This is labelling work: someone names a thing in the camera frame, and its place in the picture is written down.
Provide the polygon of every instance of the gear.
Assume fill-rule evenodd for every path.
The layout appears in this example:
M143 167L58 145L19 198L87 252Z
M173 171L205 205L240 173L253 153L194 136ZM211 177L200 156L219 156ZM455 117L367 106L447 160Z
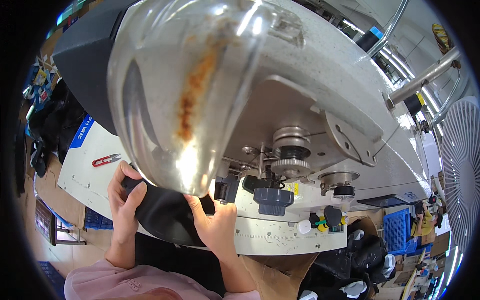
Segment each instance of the gear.
M309 163L296 158L277 160L272 163L270 168L275 174L280 174L287 178L306 176L312 171Z

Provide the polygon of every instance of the metal rod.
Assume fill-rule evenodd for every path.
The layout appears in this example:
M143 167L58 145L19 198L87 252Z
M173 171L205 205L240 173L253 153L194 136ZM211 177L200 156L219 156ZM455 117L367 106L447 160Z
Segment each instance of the metal rod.
M262 143L262 148L260 148L260 159L258 160L258 176L257 179L262 179L262 170L264 168L264 157L265 157L265 144Z
M408 1L410 0L402 0L402 2L400 3L400 6L398 7L398 10L396 11L396 13L392 18L392 21L388 25L384 36L378 42L376 42L375 45L373 45L373 47L370 48L370 50L368 50L367 52L368 56L374 57L375 55L377 55L378 51L380 51L387 44L388 39L390 38L390 36L392 35L392 32L395 30L395 27L398 24L398 20L400 20L400 18L403 15L403 12L405 11L405 8L407 7Z
M432 126L437 125L440 123L443 119L445 119L447 115L448 109L454 104L459 98L456 100L452 100L453 93L456 91L456 88L458 87L458 84L460 83L460 70L458 70L458 78L455 81L455 84L452 88L452 91L448 95L447 99L445 100L444 104L442 107L440 107L440 110L435 114L435 116L432 119Z
M412 79L403 87L389 94L388 99L386 99L388 109L394 109L395 105L407 99L417 91L421 90L422 87L437 79L440 75L445 73L452 65L452 62L457 60L459 57L460 51L457 49L457 47L450 49L450 51L443 55L442 58L440 58L436 63L423 71L423 73L418 77Z

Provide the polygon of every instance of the hand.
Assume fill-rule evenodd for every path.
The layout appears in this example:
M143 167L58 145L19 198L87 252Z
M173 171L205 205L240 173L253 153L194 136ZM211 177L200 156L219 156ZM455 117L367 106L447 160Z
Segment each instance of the hand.
M112 241L117 243L126 243L135 238L138 230L138 221L135 218L135 210L142 203L147 192L145 182L140 182L126 196L126 191L121 182L128 176L132 179L142 179L140 173L135 171L126 161L121 161L113 174L113 178L108 185L108 201L112 211L113 236Z
M215 214L207 216L202 208L200 199L195 196L184 195L192 209L193 220L198 236L204 244L215 254L219 261L225 262L233 256L237 257L233 234L237 220L237 207L235 204L221 204L213 200L212 191L215 190L215 180L210 184L210 198L215 206Z

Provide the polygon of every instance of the finger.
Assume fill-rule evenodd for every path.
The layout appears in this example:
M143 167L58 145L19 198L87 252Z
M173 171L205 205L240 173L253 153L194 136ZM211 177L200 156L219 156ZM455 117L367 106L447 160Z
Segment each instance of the finger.
M125 202L124 207L128 210L135 211L137 207L142 203L145 194L147 193L147 184L142 181L135 186L135 188L130 192Z
M215 197L215 178L213 178L210 182L210 187L208 188L208 195L212 200Z
M121 183L125 176L136 180L142 179L139 172L135 171L126 161L122 160L113 174L112 181L114 180Z
M188 205L190 206L190 209L192 210L193 213L193 219L198 222L199 224L204 224L207 219L207 215L204 212L204 209L202 207L202 203L200 202L200 199L195 196L191 195L185 195L183 194L185 199L188 202Z

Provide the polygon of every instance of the transparent plastic cover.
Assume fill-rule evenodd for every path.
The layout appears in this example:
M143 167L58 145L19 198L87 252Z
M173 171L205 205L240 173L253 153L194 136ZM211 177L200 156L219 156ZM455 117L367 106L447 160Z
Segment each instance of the transparent plastic cover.
M108 97L145 179L206 195L276 19L261 1L147 0L121 25Z

